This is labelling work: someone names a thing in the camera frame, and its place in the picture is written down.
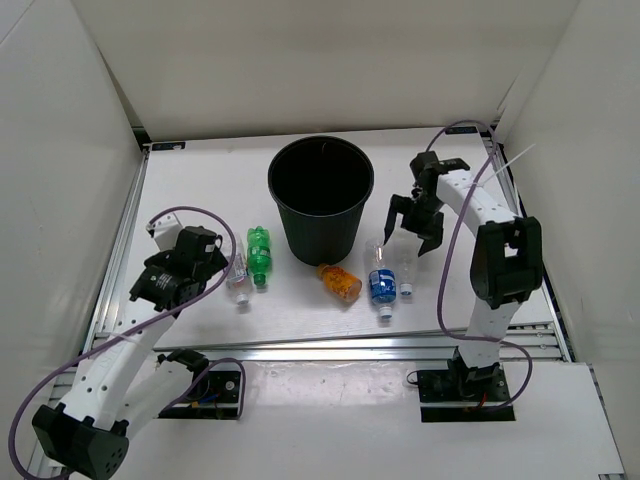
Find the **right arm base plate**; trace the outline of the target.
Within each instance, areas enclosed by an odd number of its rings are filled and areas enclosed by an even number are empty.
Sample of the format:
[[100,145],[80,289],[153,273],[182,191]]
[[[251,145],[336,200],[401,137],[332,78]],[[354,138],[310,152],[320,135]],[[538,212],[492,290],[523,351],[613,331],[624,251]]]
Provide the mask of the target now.
[[406,382],[418,389],[422,423],[516,420],[514,408],[502,406],[511,395],[499,363],[476,372],[451,360],[444,370],[410,371]]

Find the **clear plastic bottle white cap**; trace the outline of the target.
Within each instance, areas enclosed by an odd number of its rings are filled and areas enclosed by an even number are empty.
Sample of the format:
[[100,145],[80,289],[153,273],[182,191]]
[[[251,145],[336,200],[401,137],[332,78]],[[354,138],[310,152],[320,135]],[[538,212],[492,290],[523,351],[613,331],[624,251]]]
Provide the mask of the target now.
[[410,236],[397,234],[394,242],[396,262],[396,280],[403,297],[413,294],[413,285],[417,275],[417,251]]

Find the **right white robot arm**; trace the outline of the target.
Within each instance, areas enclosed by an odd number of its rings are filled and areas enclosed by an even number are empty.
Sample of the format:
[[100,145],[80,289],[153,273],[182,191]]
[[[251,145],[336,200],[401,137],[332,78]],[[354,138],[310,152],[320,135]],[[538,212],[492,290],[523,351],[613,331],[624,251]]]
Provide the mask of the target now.
[[410,169],[412,192],[392,196],[384,237],[391,238],[400,227],[421,239],[420,255],[438,248],[443,207],[456,213],[457,227],[467,227],[475,237],[470,282],[476,300],[469,325],[463,335],[444,332],[457,342],[446,369],[417,376],[429,402],[488,401],[502,372],[500,347],[511,320],[542,284],[541,225],[501,206],[460,158],[441,160],[432,151],[423,152]]

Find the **clear bottle blue label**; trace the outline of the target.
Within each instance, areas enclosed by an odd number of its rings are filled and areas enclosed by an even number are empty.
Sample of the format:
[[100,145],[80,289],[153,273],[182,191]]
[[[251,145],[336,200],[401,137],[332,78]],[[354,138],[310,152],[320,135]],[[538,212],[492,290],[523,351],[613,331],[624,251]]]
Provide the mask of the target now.
[[366,242],[364,261],[371,303],[380,320],[388,322],[393,316],[397,286],[395,274],[386,263],[384,246],[380,239],[373,238]]

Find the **clear bottle red label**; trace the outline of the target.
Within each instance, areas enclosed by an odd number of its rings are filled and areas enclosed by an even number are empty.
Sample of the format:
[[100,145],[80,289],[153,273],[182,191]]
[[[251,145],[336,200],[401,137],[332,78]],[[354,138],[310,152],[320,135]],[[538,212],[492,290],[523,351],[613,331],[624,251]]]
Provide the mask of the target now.
[[235,237],[235,254],[232,255],[231,246],[224,250],[230,270],[226,277],[226,288],[229,298],[239,307],[249,304],[252,292],[251,279],[248,272],[242,240]]

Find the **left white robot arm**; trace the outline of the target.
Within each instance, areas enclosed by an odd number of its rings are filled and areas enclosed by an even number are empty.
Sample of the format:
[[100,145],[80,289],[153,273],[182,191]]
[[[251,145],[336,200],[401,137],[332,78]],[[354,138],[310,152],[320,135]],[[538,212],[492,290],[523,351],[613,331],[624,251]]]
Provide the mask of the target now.
[[147,258],[124,315],[78,383],[54,407],[42,406],[32,426],[44,453],[90,479],[120,468],[137,431],[182,395],[206,395],[206,357],[193,350],[159,356],[154,374],[134,381],[179,308],[202,294],[227,267],[221,235],[204,227],[175,231],[174,245]]

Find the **green plastic bottle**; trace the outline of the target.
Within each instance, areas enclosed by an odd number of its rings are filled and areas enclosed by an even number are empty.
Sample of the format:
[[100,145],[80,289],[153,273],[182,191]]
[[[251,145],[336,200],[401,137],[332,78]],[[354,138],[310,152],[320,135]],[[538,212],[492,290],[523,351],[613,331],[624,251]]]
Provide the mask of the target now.
[[247,243],[247,263],[253,283],[258,288],[264,288],[272,266],[269,231],[262,226],[249,228]]

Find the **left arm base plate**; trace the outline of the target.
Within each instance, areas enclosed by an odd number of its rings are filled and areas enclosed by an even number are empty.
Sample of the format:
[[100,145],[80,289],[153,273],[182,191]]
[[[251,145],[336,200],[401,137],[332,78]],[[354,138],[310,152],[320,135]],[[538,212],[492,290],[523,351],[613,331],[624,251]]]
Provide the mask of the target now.
[[239,420],[244,412],[247,375],[233,358],[210,362],[194,374],[192,388],[163,409],[160,419]]

